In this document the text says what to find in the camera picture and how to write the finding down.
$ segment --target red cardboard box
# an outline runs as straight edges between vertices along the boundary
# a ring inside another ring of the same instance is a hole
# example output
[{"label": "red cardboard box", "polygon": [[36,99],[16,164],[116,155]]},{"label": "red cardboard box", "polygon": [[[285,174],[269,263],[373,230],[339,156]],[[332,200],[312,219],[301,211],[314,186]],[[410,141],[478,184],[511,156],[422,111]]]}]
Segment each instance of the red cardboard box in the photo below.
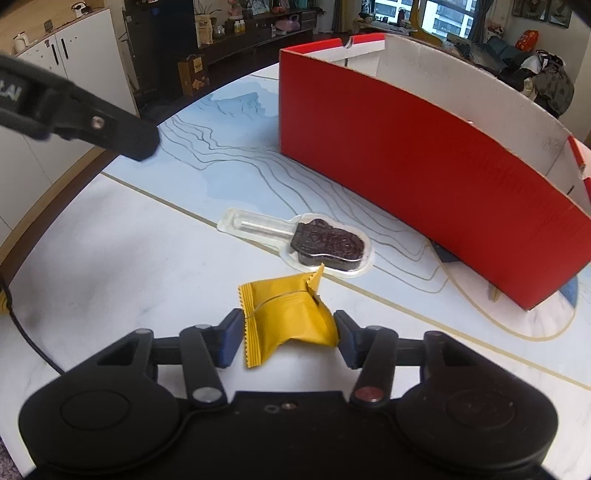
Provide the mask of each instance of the red cardboard box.
[{"label": "red cardboard box", "polygon": [[589,150],[488,73],[372,34],[282,50],[279,94],[283,154],[416,228],[522,308],[591,260]]}]

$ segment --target white cabinet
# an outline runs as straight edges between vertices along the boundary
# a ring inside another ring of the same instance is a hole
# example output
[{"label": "white cabinet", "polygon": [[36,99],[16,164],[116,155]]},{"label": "white cabinet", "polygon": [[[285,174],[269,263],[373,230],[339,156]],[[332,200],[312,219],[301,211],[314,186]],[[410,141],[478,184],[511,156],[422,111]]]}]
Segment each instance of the white cabinet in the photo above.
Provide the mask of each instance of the white cabinet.
[{"label": "white cabinet", "polygon": [[[56,75],[67,77],[64,61],[60,54],[55,35],[40,41],[18,57]],[[48,141],[37,141],[27,137],[31,150],[39,160],[49,179],[60,178],[92,145],[81,140],[64,140],[52,135]]]},{"label": "white cabinet", "polygon": [[67,77],[66,69],[64,68],[64,63],[60,56],[60,50],[57,47],[55,35],[52,35],[28,50],[25,50],[18,56],[18,58],[49,70],[60,77]]},{"label": "white cabinet", "polygon": [[[19,55],[136,114],[106,9],[83,17]],[[35,202],[91,145],[53,135],[38,142],[0,127],[0,245]]]},{"label": "white cabinet", "polygon": [[56,33],[69,80],[97,97],[136,114],[123,70],[110,10],[104,10]]},{"label": "white cabinet", "polygon": [[45,142],[28,137],[27,142],[52,183],[92,148],[82,140],[64,140],[54,134]]},{"label": "white cabinet", "polygon": [[0,218],[0,245],[2,245],[4,240],[8,238],[8,235],[10,235],[10,228],[8,228],[6,222]]},{"label": "white cabinet", "polygon": [[25,138],[0,127],[0,217],[10,228],[51,186]]}]

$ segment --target white kettle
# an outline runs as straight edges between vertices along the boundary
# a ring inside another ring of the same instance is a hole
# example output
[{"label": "white kettle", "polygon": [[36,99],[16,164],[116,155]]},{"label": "white kettle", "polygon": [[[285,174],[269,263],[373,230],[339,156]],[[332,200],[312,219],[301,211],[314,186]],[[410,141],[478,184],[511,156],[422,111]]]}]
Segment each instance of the white kettle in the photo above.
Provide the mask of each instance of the white kettle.
[{"label": "white kettle", "polygon": [[86,4],[84,2],[78,2],[72,5],[72,10],[74,11],[74,15],[76,18],[80,18],[82,16],[82,9],[86,8]]},{"label": "white kettle", "polygon": [[27,37],[25,32],[20,32],[12,39],[12,42],[14,43],[14,51],[17,53],[24,51],[28,46],[31,45],[31,42],[29,42],[29,37]]}]

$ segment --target clothing pile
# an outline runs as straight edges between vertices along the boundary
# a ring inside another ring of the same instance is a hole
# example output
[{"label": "clothing pile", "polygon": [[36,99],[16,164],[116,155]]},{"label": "clothing pile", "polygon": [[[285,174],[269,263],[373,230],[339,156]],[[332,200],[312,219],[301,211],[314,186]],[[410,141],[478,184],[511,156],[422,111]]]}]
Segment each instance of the clothing pile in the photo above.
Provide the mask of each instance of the clothing pile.
[{"label": "clothing pile", "polygon": [[537,50],[520,65],[509,64],[498,78],[556,118],[573,100],[574,85],[564,70],[564,61],[545,50]]}]

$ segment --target floor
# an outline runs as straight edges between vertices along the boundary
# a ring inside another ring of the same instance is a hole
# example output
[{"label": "floor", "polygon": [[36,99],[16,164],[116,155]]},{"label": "floor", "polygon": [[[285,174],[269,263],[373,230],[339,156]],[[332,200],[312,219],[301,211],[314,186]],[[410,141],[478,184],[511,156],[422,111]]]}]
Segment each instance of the floor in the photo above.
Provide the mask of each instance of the floor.
[{"label": "floor", "polygon": [[0,480],[17,480],[22,478],[14,466],[10,455],[6,451],[4,442],[0,438]]}]

